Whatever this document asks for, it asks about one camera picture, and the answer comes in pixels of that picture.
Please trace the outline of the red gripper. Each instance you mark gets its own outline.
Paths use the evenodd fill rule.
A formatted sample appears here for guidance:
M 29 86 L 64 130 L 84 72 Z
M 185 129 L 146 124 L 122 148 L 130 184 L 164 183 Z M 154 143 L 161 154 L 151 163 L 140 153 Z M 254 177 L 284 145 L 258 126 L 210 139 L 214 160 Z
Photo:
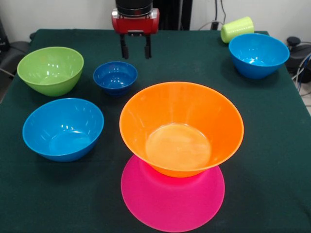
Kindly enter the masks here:
M 158 32 L 159 18 L 160 12 L 158 8 L 153 8 L 150 13 L 141 17 L 122 16 L 116 8 L 113 9 L 111 14 L 112 26 L 114 31 L 120 34 L 122 58 L 129 58 L 124 34 L 130 33 L 145 34 L 145 58 L 150 59 L 152 57 L 150 34 L 156 34 Z

